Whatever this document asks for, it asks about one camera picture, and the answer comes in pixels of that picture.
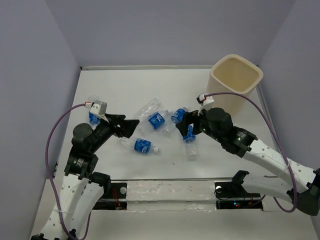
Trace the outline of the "labelled bottle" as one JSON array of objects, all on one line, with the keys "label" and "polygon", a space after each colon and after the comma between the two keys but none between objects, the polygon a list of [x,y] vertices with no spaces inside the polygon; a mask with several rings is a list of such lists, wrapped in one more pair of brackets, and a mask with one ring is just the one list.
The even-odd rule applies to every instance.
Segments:
[{"label": "labelled bottle", "polygon": [[170,117],[171,121],[174,124],[179,123],[182,119],[184,114],[188,111],[187,107],[178,108]]},{"label": "labelled bottle", "polygon": [[138,125],[138,130],[142,134],[152,133],[158,131],[167,124],[169,117],[171,116],[171,110],[159,110],[152,114],[149,114]]},{"label": "labelled bottle", "polygon": [[159,147],[154,145],[151,141],[143,138],[121,138],[118,140],[118,144],[121,148],[142,155],[158,155],[160,153]]},{"label": "labelled bottle", "polygon": [[[98,97],[97,95],[91,95],[88,98],[89,102],[95,102],[95,101],[99,101],[100,97]],[[88,113],[88,119],[89,119],[89,124],[91,125],[92,129],[94,130],[100,123],[100,120],[98,117],[96,117],[94,114],[92,113]]]}]

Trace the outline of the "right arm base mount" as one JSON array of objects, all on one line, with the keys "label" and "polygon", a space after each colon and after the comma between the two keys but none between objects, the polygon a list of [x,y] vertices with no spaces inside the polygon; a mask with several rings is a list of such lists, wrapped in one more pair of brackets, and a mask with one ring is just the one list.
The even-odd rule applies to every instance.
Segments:
[{"label": "right arm base mount", "polygon": [[231,181],[215,183],[214,196],[217,210],[263,210],[263,197],[259,193],[247,192],[243,187],[247,175],[248,171],[239,170]]}]

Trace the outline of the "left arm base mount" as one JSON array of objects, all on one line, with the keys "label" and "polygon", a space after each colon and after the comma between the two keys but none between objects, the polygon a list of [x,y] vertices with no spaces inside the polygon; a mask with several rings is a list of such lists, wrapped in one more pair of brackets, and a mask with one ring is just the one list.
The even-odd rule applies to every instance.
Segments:
[{"label": "left arm base mount", "polygon": [[93,210],[126,210],[128,205],[127,190],[126,182],[112,181],[109,192],[102,195],[94,205]]}]

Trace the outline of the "clear unlabelled bottle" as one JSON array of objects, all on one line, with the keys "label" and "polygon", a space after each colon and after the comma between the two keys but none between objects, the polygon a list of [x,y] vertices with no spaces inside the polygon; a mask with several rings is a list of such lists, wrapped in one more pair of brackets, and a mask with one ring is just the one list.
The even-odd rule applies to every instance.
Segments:
[{"label": "clear unlabelled bottle", "polygon": [[138,110],[136,116],[139,120],[147,118],[150,114],[154,113],[162,106],[161,101],[158,98],[153,98],[147,104],[145,104],[140,110]]}]

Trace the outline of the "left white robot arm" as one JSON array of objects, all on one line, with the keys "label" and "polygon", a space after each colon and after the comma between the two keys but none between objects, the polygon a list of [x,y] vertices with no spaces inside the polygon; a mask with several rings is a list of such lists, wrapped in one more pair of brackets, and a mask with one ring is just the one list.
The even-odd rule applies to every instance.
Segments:
[{"label": "left white robot arm", "polygon": [[73,129],[72,148],[64,169],[60,190],[54,190],[56,203],[39,234],[33,240],[79,240],[83,227],[88,227],[96,202],[110,194],[111,177],[96,172],[96,151],[111,137],[130,138],[138,119],[125,115],[105,114],[93,129],[80,123]]}]

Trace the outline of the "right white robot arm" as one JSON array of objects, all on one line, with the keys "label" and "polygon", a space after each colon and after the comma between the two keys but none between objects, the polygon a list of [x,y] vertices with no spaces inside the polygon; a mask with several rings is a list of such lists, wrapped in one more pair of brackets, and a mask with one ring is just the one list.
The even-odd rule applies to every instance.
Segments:
[{"label": "right white robot arm", "polygon": [[193,125],[194,135],[204,133],[220,143],[228,153],[253,162],[274,174],[274,177],[255,177],[247,171],[238,171],[230,183],[230,190],[235,196],[242,196],[246,192],[269,195],[292,203],[307,215],[318,215],[319,169],[284,158],[253,133],[235,126],[231,115],[222,108],[212,108],[203,113],[197,110],[186,112],[181,122],[175,126],[185,137],[189,125]]}]

